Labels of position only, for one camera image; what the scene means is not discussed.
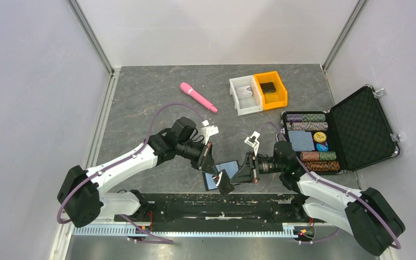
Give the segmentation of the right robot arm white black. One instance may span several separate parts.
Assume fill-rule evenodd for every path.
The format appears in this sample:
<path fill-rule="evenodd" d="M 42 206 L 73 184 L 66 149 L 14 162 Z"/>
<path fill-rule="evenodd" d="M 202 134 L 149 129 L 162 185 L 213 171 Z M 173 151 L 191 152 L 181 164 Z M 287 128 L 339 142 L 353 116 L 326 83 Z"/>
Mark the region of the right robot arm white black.
<path fill-rule="evenodd" d="M 348 188 L 309 171 L 287 141 L 276 142 L 270 157 L 248 152 L 230 182 L 254 183 L 268 173 L 279 173 L 282 184 L 300 195 L 291 206 L 296 220 L 310 217 L 336 226 L 374 256 L 389 247 L 401 249 L 399 236 L 405 225 L 378 190 Z"/>

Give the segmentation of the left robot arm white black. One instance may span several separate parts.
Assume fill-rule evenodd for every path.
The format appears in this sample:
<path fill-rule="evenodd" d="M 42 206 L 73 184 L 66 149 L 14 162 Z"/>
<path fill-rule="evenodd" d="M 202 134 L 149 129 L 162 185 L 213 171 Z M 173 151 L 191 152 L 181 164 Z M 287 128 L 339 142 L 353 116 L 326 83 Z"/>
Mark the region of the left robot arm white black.
<path fill-rule="evenodd" d="M 209 138 L 219 129 L 203 121 L 197 129 L 194 121 L 180 117 L 172 127 L 150 135 L 128 153 L 109 162 L 83 169 L 76 165 L 66 174 L 58 192 L 60 209 L 57 221 L 72 223 L 76 228 L 89 225 L 97 219 L 116 215 L 143 220 L 148 215 L 148 205 L 137 192 L 111 193 L 110 190 L 128 178 L 154 168 L 180 156 L 190 161 L 200 171 L 217 175 Z"/>

